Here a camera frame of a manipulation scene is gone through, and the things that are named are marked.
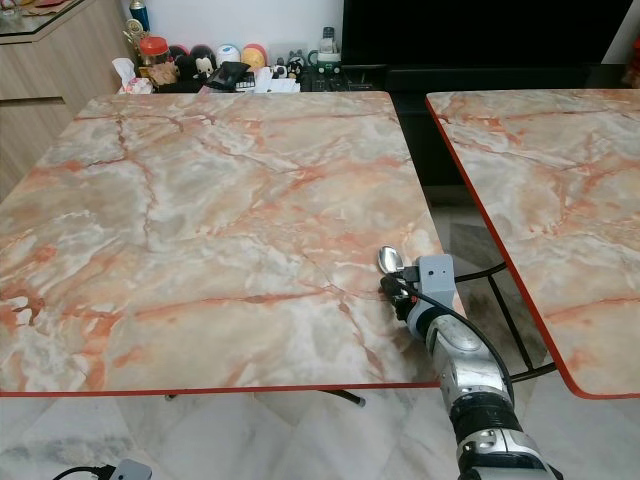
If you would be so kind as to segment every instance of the jar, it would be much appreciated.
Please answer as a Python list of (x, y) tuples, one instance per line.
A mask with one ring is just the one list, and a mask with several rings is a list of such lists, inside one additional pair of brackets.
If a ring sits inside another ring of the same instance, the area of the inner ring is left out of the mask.
[(169, 45), (162, 37), (145, 37), (140, 40), (142, 65), (150, 67), (169, 60)]

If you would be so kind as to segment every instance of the white wall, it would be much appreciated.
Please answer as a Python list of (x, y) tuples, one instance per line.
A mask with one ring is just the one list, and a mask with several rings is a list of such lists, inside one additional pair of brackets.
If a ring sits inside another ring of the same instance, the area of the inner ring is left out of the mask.
[[(121, 2), (129, 16), (129, 0)], [(146, 5), (152, 32), (187, 48), (259, 43), (269, 54), (282, 55), (289, 45), (317, 48), (325, 26), (336, 29), (338, 44), (342, 38), (343, 0), (146, 0)]]
[(633, 54), (632, 45), (638, 35), (640, 35), (640, 0), (633, 0), (602, 63), (627, 63)]

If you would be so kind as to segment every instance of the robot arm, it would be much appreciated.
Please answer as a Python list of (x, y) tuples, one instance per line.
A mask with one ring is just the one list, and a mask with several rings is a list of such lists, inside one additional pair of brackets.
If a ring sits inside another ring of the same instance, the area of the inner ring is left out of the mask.
[(398, 318), (431, 356), (456, 434), (459, 480), (562, 479), (522, 431), (503, 370), (488, 346), (446, 310), (411, 295), (420, 293), (452, 306), (451, 257), (420, 257), (395, 276), (406, 283), (387, 275), (381, 285)]

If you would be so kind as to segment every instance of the bottle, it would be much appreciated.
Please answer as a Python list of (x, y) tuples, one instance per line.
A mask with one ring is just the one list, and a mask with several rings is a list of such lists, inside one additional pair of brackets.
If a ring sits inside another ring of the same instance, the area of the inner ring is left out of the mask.
[(142, 24), (145, 32), (149, 31), (149, 16), (147, 15), (147, 6), (143, 0), (131, 0), (129, 4), (131, 16)]

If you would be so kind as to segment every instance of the black television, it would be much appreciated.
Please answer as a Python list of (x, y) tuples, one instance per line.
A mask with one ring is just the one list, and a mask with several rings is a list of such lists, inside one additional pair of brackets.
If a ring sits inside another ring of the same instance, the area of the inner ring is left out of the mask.
[(632, 0), (345, 0), (346, 66), (600, 63)]

